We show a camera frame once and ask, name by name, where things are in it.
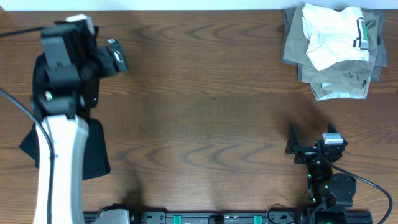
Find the white t-shirt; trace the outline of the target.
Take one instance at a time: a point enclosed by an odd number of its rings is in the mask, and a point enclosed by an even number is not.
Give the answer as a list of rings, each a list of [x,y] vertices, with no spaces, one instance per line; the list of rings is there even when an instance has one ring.
[[[359,7],[336,11],[306,3],[302,14],[303,33],[309,41],[306,55],[316,70],[347,60],[369,60],[368,34]]]

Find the black garment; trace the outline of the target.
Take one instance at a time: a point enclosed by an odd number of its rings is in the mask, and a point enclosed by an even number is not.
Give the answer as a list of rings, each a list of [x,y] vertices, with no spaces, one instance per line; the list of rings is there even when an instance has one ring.
[[[45,54],[41,53],[35,60],[32,77],[32,97],[36,96],[41,86],[39,69],[46,62]],[[86,141],[84,160],[83,160],[83,180],[102,177],[111,172],[106,150],[103,126],[99,120],[90,118],[88,121],[89,134]],[[19,144],[19,148],[35,161],[35,167],[39,167],[39,140],[35,124],[27,136]]]

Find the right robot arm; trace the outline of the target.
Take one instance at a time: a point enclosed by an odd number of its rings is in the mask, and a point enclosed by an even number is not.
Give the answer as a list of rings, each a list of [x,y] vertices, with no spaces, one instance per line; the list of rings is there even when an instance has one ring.
[[[286,154],[293,154],[294,163],[308,170],[308,198],[312,205],[295,215],[295,223],[347,223],[346,209],[353,206],[356,193],[354,178],[334,173],[332,165],[342,158],[348,142],[328,123],[327,132],[313,146],[302,146],[295,126],[289,129]]]

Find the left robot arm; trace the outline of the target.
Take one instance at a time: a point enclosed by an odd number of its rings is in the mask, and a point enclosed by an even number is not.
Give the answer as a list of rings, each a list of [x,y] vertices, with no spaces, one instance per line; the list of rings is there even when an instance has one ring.
[[[129,223],[126,208],[83,211],[83,163],[90,132],[90,109],[98,102],[100,80],[127,70],[121,46],[111,39],[98,47],[98,29],[84,15],[41,31],[31,107],[39,150],[35,223]]]

